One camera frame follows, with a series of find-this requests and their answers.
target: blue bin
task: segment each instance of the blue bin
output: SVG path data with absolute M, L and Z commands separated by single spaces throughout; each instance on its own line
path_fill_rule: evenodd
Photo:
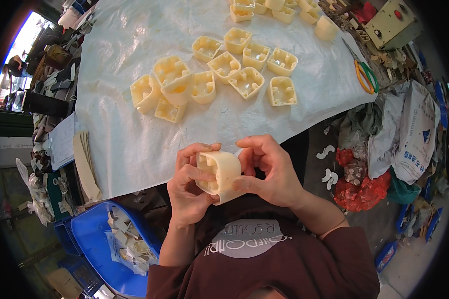
M 144 297 L 148 277 L 134 274 L 125 265 L 112 261 L 105 231 L 111 229 L 107 222 L 108 211 L 114 206 L 125 212 L 151 251 L 159 258 L 161 242 L 146 224 L 143 215 L 111 200 L 99 203 L 72 218 L 73 235 L 91 266 L 110 287 L 127 296 Z
M 83 257 L 68 255 L 56 264 L 67 269 L 89 297 L 93 297 L 103 285 L 103 281 Z
M 63 246 L 63 249 L 65 249 L 65 252 L 71 255 L 81 256 L 83 252 L 73 236 L 71 219 L 72 217 L 68 216 L 62 220 L 59 220 L 53 224 L 53 227 L 60 243 Z

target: orange scissor handle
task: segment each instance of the orange scissor handle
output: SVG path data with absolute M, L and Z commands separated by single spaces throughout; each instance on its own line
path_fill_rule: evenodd
M 354 60 L 354 66 L 356 67 L 356 75 L 358 76 L 359 79 L 359 83 L 361 84 L 362 88 L 364 88 L 364 90 L 369 93 L 369 94 L 374 94 L 374 88 L 372 88 L 371 82 L 369 81 L 368 77 L 366 76 L 366 73 L 364 72 L 364 70 L 362 69 L 362 67 L 358 64 L 358 62 L 356 60 Z M 361 75 L 364 77 L 364 79 L 366 80 L 366 83 L 368 83 L 369 88 L 366 86 L 366 84 L 362 81 Z

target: person's right hand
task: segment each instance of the person's right hand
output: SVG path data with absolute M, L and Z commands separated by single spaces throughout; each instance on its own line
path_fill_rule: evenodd
M 299 205 L 304 190 L 294 171 L 289 154 L 271 135 L 248 136 L 236 142 L 243 151 L 239 154 L 240 176 L 233 181 L 235 191 L 257 194 L 269 203 L 286 208 Z M 256 178 L 255 167 L 266 174 Z

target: person in background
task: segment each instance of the person in background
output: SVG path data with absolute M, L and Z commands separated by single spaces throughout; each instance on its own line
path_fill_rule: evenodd
M 12 58 L 10 58 L 8 63 L 4 64 L 2 68 L 2 74 L 8 74 L 8 79 L 10 81 L 10 91 L 12 91 L 11 76 L 33 78 L 33 75 L 27 73 L 27 66 L 28 64 L 23 62 L 18 55 L 13 56 Z
M 221 144 L 178 151 L 167 185 L 171 220 L 159 265 L 149 268 L 147 299 L 377 297 L 364 230 L 350 227 L 333 202 L 303 189 L 306 134 L 281 145 L 270 135 L 238 140 L 244 176 L 232 188 L 247 194 L 219 206 L 211 205 L 219 196 L 195 180 L 216 181 L 196 167 L 196 153 Z
M 338 12 L 338 15 L 343 15 L 347 12 L 352 12 L 358 21 L 366 25 L 375 15 L 376 8 L 369 2 L 362 3 L 360 0 L 349 0 L 350 4 Z

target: person's left hand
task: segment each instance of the person's left hand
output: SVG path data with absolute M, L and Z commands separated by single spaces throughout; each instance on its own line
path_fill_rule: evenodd
M 178 227 L 185 227 L 200 221 L 208 207 L 219 201 L 218 195 L 210 195 L 196 186 L 195 180 L 212 182 L 216 177 L 196 167 L 197 152 L 219 151 L 221 143 L 206 145 L 194 143 L 176 154 L 175 175 L 168 182 L 171 202 L 171 221 Z

